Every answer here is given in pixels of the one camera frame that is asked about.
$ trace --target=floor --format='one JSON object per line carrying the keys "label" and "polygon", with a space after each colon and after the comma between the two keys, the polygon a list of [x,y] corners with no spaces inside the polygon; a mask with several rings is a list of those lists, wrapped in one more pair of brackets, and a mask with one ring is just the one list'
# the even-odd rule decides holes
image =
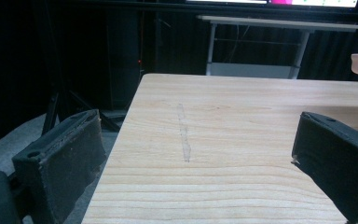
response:
{"label": "floor", "polygon": [[[108,118],[125,116],[125,113],[125,111],[104,112],[104,114]],[[39,138],[40,134],[42,133],[44,120],[45,115],[42,115],[35,119],[31,119],[23,123],[21,126],[13,130],[11,133],[9,133],[0,140],[0,171],[5,172],[7,175],[10,175],[14,172],[11,158]],[[103,126],[103,147],[106,151],[106,155],[110,154],[113,144],[116,141],[117,135],[118,133],[111,132],[105,129]],[[85,189],[83,195],[77,200],[74,210],[65,220],[65,224],[81,223],[83,216],[86,213],[92,194],[97,186],[98,180],[99,177],[97,177],[95,181]],[[26,217],[23,220],[23,223],[31,224],[33,223],[33,221],[29,217]]]}

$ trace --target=wooden table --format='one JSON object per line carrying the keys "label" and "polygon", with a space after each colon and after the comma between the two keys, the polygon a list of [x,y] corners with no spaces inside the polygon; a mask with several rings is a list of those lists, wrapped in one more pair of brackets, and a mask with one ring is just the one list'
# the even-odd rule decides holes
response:
{"label": "wooden table", "polygon": [[84,223],[339,223],[290,163],[302,111],[358,130],[358,82],[144,76]]}

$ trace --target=metal pole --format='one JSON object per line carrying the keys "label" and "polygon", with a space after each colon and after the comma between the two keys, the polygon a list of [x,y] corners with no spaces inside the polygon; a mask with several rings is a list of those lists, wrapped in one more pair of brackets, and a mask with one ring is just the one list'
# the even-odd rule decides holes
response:
{"label": "metal pole", "polygon": [[297,79],[298,73],[300,71],[302,58],[304,56],[305,48],[307,47],[308,39],[310,37],[310,33],[313,31],[304,30],[301,31],[301,40],[300,46],[297,49],[295,63],[293,64],[292,68],[290,69],[289,77],[291,79]]}
{"label": "metal pole", "polygon": [[214,33],[216,32],[217,24],[212,23],[211,25],[211,38],[209,39],[208,49],[208,61],[206,62],[206,75],[211,75],[212,57],[213,57],[213,44],[214,44]]}
{"label": "metal pole", "polygon": [[72,110],[66,92],[65,77],[62,73],[62,61],[54,33],[53,19],[51,18],[50,0],[32,2],[34,18],[45,56],[46,69],[52,83],[52,89],[60,95],[60,104],[58,108],[54,107],[54,109],[57,109],[59,119],[64,120],[71,115]]}

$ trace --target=monitor screen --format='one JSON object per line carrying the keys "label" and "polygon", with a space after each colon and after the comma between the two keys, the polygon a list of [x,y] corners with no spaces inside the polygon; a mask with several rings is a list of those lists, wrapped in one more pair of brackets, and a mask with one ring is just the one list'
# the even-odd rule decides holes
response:
{"label": "monitor screen", "polygon": [[309,7],[356,7],[357,0],[270,0],[270,3]]}
{"label": "monitor screen", "polygon": [[358,0],[186,0],[194,3],[269,4],[308,7],[356,7]]}

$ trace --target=pencil mark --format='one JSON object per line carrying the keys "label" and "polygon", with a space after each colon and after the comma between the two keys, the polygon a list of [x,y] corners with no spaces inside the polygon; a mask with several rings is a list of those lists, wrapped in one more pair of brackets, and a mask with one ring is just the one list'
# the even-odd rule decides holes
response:
{"label": "pencil mark", "polygon": [[186,116],[185,110],[182,104],[179,104],[177,107],[177,114],[179,118],[179,125],[180,125],[180,134],[182,135],[182,148],[183,148],[183,157],[185,161],[190,162],[190,151],[191,146],[188,143],[187,138],[187,125],[186,125]]}

